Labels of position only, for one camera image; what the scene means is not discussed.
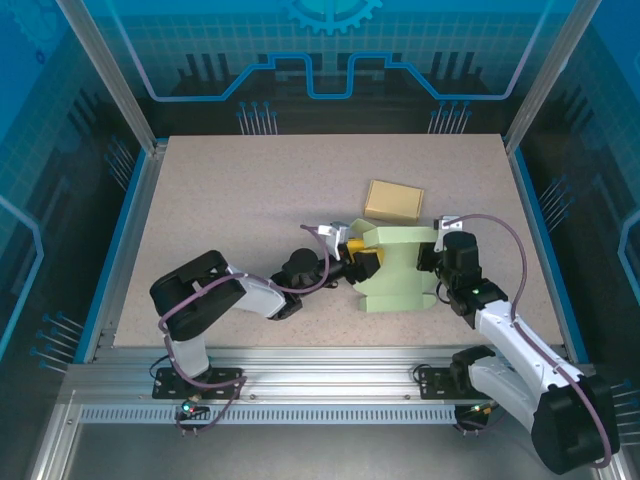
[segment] yellow object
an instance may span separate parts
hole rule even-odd
[[[378,262],[382,265],[384,261],[384,250],[381,248],[365,248],[364,240],[362,238],[351,238],[347,240],[347,250],[349,252],[349,257],[351,261],[354,262],[355,259],[353,255],[355,253],[377,253],[378,254]]]
[[[364,215],[400,225],[415,225],[420,218],[424,190],[372,180]]]
[[[349,251],[349,257],[353,262],[353,254],[364,250],[364,240],[362,238],[350,238],[347,240],[347,250]]]

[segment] white table surface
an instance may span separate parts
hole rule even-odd
[[[549,343],[562,337],[499,135],[171,137],[118,325],[117,346],[160,346],[149,287],[208,250],[263,276],[296,248],[319,251],[298,228],[361,217],[369,182],[425,190],[420,224],[442,214],[490,213],[522,236],[529,279],[519,313]],[[510,298],[517,247],[499,225],[471,220],[484,275]],[[206,333],[211,346],[439,346],[488,343],[448,306],[364,313],[346,282],[303,298],[280,322],[231,310]]]

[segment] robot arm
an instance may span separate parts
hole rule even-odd
[[[450,225],[451,219],[445,217],[439,223],[436,227]],[[586,394],[612,451],[617,452],[613,398],[604,380],[597,375],[587,377],[562,359],[519,315],[512,321],[506,294],[482,278],[475,236],[461,231],[461,222],[451,226],[455,228],[439,229],[440,242],[421,245],[417,267],[435,272],[447,289],[452,310],[495,345],[508,362],[486,347],[456,354],[451,373],[459,389],[474,388],[499,403],[531,433],[543,463],[562,474],[602,458],[604,449],[594,421],[559,373],[560,367]]]
[[[176,363],[191,379],[208,383],[210,370],[204,332],[231,308],[255,312],[270,320],[283,320],[302,308],[309,287],[332,288],[338,279],[357,283],[370,278],[379,268],[376,252],[354,252],[349,244],[349,227],[341,223],[315,229],[324,241],[327,258],[308,248],[294,251],[282,270],[265,280],[245,274],[229,265],[218,251],[209,251],[158,279],[149,291],[156,311],[165,315],[200,289],[216,280],[235,275],[178,310],[166,321]],[[326,263],[328,275],[323,281]]]

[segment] aluminum frame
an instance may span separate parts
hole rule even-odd
[[[82,406],[72,402],[54,407],[31,480],[63,478],[80,424],[81,412]]]
[[[578,45],[584,31],[589,26],[601,1],[578,0],[571,10],[505,135],[507,155],[515,153],[520,145],[551,88],[567,65],[569,57]]]
[[[131,273],[138,254],[138,245],[144,232],[144,225],[166,150],[167,142],[160,141],[155,151],[152,154],[147,154],[144,158],[140,178],[131,201],[130,213],[122,230],[120,244],[96,316],[96,323],[91,331],[88,348],[82,355],[81,360],[84,363],[93,360],[99,341],[104,340],[104,335],[112,335],[110,329],[113,330],[113,336],[115,336],[115,328],[120,321]]]
[[[156,148],[156,137],[87,7],[82,0],[56,0],[56,2],[140,146],[145,152],[153,154]]]
[[[474,405],[482,400],[420,400],[412,378],[422,363],[448,367],[462,348],[221,348],[207,353],[214,367],[244,370],[248,381],[239,404]],[[82,404],[176,404],[151,399],[148,369],[166,354],[162,349],[101,350],[95,363],[69,367],[59,403],[73,398]]]

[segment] cardboard box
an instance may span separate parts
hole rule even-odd
[[[399,225],[415,225],[420,218],[424,190],[372,180],[364,216]]]

